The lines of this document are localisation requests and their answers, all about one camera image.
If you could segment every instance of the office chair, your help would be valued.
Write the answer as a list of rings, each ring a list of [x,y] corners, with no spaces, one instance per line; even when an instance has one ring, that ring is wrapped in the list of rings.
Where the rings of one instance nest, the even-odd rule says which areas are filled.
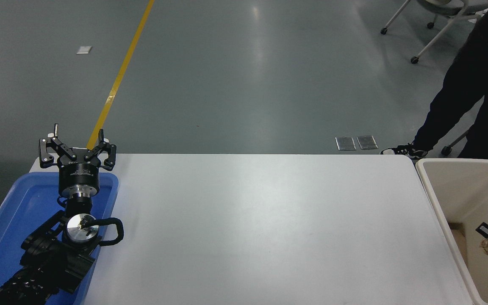
[[[411,0],[406,0],[404,4],[395,12],[395,15],[391,17],[389,22],[385,25],[381,32],[383,35],[387,33],[387,28],[393,23],[395,18],[402,12],[402,10],[408,5]],[[413,56],[410,62],[412,64],[416,64],[419,62],[419,58],[421,55],[428,50],[428,48],[436,42],[452,25],[453,22],[459,20],[470,20],[470,19],[477,19],[481,18],[480,15],[476,14],[476,12],[485,10],[488,8],[488,0],[417,0],[417,2],[426,10],[434,13],[434,20],[432,22],[427,23],[427,27],[432,29],[434,27],[434,23],[438,16],[444,16],[447,19],[447,25],[441,29],[441,31],[436,34],[436,36],[417,54]]]

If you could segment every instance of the white table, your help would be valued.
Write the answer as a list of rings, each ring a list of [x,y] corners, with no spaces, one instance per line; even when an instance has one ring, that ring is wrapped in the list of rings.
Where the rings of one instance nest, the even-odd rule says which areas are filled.
[[[120,154],[114,174],[125,238],[86,305],[472,304],[404,156]]]

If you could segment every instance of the chair wheel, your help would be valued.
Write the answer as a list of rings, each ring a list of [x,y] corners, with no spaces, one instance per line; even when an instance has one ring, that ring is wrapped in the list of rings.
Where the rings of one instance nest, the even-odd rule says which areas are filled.
[[[442,155],[444,156],[449,156],[449,154],[451,154],[451,151],[453,150],[453,148],[449,147],[449,146],[444,146],[444,148],[442,149]]]

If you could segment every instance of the white plastic bin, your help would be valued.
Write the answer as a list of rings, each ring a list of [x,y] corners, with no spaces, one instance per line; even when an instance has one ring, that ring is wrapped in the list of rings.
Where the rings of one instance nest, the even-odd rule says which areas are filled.
[[[480,248],[483,237],[475,231],[488,223],[488,160],[423,159],[416,168],[473,302],[488,304],[488,255]],[[448,222],[463,225],[468,267]]]

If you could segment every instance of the robotic arm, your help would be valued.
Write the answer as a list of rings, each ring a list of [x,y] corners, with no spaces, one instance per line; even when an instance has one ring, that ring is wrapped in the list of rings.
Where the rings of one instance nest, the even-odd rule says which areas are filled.
[[[56,162],[48,148],[58,154]],[[98,158],[102,152],[108,154],[103,164]],[[91,253],[97,245],[115,245],[124,238],[118,218],[96,219],[90,214],[92,197],[99,192],[99,168],[112,170],[116,164],[116,145],[104,139],[102,129],[92,150],[69,148],[58,139],[56,124],[48,139],[39,140],[39,161],[41,168],[58,166],[58,191],[65,198],[58,203],[64,211],[56,212],[23,241],[23,268],[0,286],[1,305],[43,305],[60,289],[74,293],[95,261]],[[111,224],[118,237],[103,241],[99,226]]]

